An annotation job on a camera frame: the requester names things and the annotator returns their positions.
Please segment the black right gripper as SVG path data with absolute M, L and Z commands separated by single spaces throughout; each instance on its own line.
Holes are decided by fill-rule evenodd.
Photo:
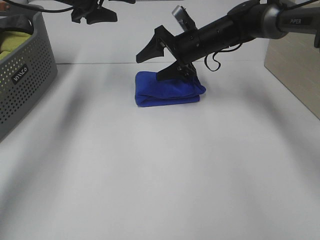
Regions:
M 147 60 L 163 57 L 164 49 L 167 48 L 176 61 L 170 66 L 156 73 L 158 81 L 183 80 L 189 81 L 197 76 L 197 71 L 193 66 L 193 60 L 186 59 L 188 53 L 188 41 L 179 40 L 178 36 L 173 36 L 163 25 L 154 30 L 154 36 L 146 47 L 136 55 L 136 62 L 143 63 Z

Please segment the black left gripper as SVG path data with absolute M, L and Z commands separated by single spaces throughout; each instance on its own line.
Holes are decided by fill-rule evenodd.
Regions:
M 82 18 L 85 18 L 88 25 L 117 22 L 117 13 L 104 7 L 99 8 L 99 2 L 99 0 L 73 0 L 74 10 L 71 13 L 71 21 L 80 23 Z

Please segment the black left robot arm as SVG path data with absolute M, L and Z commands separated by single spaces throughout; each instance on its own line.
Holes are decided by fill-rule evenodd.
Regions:
M 82 18 L 86 20 L 87 25 L 118 21 L 116 12 L 103 7 L 104 0 L 59 0 L 58 2 L 73 7 L 71 20 L 78 24 Z

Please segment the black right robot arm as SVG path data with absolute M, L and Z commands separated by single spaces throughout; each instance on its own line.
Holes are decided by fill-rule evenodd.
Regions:
M 247 0 L 231 9 L 224 17 L 201 28 L 183 6 L 177 6 L 172 14 L 183 33 L 172 35 L 164 26 L 155 28 L 146 47 L 136 55 L 136 62 L 164 56 L 168 49 L 175 62 L 156 73 L 158 81 L 189 80 L 196 76 L 193 62 L 210 54 L 228 52 L 254 39 L 281 39 L 288 33 L 312 34 L 314 47 L 320 47 L 320 9 L 305 7 L 306 3 L 292 5 L 288 1 Z

